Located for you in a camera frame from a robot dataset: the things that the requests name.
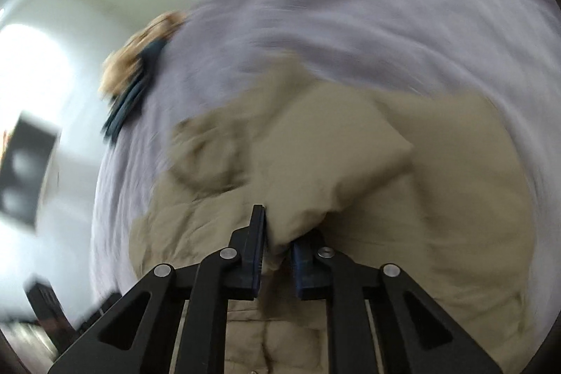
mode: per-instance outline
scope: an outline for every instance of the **tan cloth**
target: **tan cloth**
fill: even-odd
[[[138,53],[155,39],[169,39],[185,22],[183,12],[167,12],[153,19],[143,30],[134,34],[124,47],[111,53],[103,62],[99,92],[117,97],[127,87],[138,66]]]
[[[357,262],[403,267],[505,372],[528,361],[531,201],[484,97],[354,89],[287,57],[226,107],[180,123],[170,157],[131,230],[138,277],[200,262],[253,204],[267,208],[272,253],[259,303],[230,303],[226,373],[327,373],[325,307],[297,301],[278,269],[283,247],[318,225]]]

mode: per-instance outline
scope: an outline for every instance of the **beige cloth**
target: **beige cloth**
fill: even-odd
[[[183,25],[186,18],[187,15],[183,12],[163,13],[128,39],[124,47],[111,53],[103,62],[99,92],[109,97],[117,97],[121,94],[136,72],[138,53],[155,39],[169,39]]]
[[[226,373],[327,373],[325,307],[297,301],[278,267],[284,246],[318,225],[357,262],[403,267],[505,372],[520,372],[534,230],[494,106],[318,81],[294,57],[273,67],[176,127],[173,165],[131,230],[138,277],[200,262],[261,203],[272,253],[259,302],[230,303]]]

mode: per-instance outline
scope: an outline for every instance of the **bright light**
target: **bright light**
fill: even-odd
[[[56,42],[29,26],[5,26],[0,30],[0,131],[11,129],[22,111],[60,124],[72,80]]]

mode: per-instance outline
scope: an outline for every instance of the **folded cloth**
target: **folded cloth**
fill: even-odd
[[[253,204],[267,208],[260,298],[230,303],[226,373],[327,372],[325,307],[294,297],[283,262],[286,244],[316,226],[361,264],[403,267],[505,373],[528,361],[531,200],[483,96],[351,88],[289,56],[226,106],[179,123],[169,155],[131,229],[139,278],[200,262]]]
[[[139,53],[138,70],[128,87],[113,102],[109,117],[102,128],[105,139],[109,139],[111,144],[116,143],[119,132],[130,114],[141,109],[142,101],[154,78],[158,59],[166,43],[166,39],[156,39]]]
[[[187,15],[183,12],[163,13],[128,39],[124,47],[111,53],[103,62],[99,92],[111,99],[119,97],[138,69],[140,51],[156,39],[170,39],[183,25],[186,18]]]

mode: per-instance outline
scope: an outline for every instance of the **khaki fabric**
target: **khaki fabric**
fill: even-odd
[[[117,97],[123,92],[138,66],[138,53],[156,39],[169,39],[185,22],[183,12],[167,12],[154,18],[143,30],[138,31],[124,47],[111,53],[103,62],[99,93]]]
[[[325,306],[293,296],[283,262],[316,226],[361,264],[404,268],[505,372],[528,361],[531,200],[481,95],[355,89],[285,56],[223,108],[180,123],[169,154],[131,230],[138,277],[200,262],[254,204],[267,208],[262,290],[229,305],[227,373],[327,373]]]

